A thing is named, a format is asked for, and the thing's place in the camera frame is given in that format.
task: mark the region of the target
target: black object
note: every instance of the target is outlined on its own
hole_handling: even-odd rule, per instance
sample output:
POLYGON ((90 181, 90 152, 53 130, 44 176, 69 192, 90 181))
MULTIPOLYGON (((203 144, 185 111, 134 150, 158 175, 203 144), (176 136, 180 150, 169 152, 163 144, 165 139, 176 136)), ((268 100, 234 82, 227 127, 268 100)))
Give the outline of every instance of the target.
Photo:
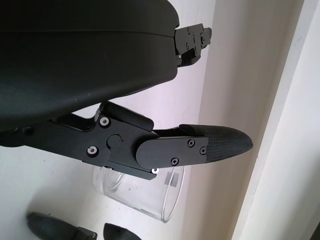
POLYGON ((105 240, 141 240, 128 229, 110 223, 104 224, 103 237, 105 240))
MULTIPOLYGON (((98 234, 83 227, 75 227, 50 215, 33 212, 27 217, 29 229, 40 240, 96 240, 98 234)), ((106 223, 103 229, 105 240, 141 240, 133 232, 120 226, 106 223)))
POLYGON ((172 80, 210 44, 202 24, 176 29, 166 0, 16 0, 0 8, 0 144, 30 146, 151 180, 152 169, 250 150, 233 128, 151 119, 108 100, 172 80), (71 114, 100 103, 95 116, 71 114))
POLYGON ((33 212, 27 217, 29 229, 41 240, 96 240, 97 233, 75 227, 50 215, 33 212))

